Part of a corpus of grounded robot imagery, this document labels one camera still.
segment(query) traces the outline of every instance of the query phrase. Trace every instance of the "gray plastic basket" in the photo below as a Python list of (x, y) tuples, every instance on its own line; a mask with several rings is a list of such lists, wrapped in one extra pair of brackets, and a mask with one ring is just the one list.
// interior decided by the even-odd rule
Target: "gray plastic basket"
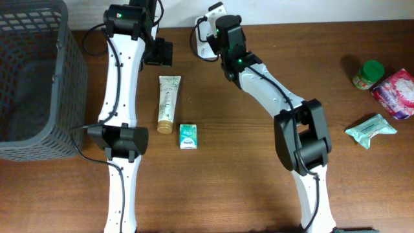
[[(0, 3), (0, 158), (75, 155), (69, 128), (84, 123), (85, 60), (61, 0)], [(83, 133), (75, 132), (82, 147)]]

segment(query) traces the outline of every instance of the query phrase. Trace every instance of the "cream tube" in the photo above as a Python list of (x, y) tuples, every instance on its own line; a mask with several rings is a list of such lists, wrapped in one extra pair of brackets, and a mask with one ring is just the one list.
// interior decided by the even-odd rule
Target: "cream tube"
[(160, 76), (160, 112), (157, 130), (160, 133), (172, 133), (175, 104), (181, 76)]

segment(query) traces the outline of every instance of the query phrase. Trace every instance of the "wrapped packet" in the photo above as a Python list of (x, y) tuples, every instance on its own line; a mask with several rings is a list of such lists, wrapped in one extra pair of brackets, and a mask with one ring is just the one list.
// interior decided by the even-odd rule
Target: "wrapped packet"
[(377, 114), (359, 126), (345, 130), (345, 133), (354, 137), (355, 141), (368, 149), (371, 138), (375, 135), (395, 134), (397, 131), (381, 115)]
[(372, 94), (395, 119), (414, 115), (414, 77), (405, 69), (375, 87)]

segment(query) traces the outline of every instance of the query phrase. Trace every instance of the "green jar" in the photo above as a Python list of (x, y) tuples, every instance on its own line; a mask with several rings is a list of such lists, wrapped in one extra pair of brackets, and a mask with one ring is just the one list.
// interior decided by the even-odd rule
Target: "green jar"
[(368, 90), (372, 87), (385, 73), (384, 66), (377, 61), (367, 61), (354, 76), (352, 82), (355, 87), (361, 90)]

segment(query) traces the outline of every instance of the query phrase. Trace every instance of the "gold cap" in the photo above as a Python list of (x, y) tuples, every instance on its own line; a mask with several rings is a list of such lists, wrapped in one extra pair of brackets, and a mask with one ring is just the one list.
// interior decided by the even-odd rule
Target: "gold cap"
[(160, 120), (158, 122), (157, 131), (164, 134), (173, 132), (173, 123), (169, 120)]

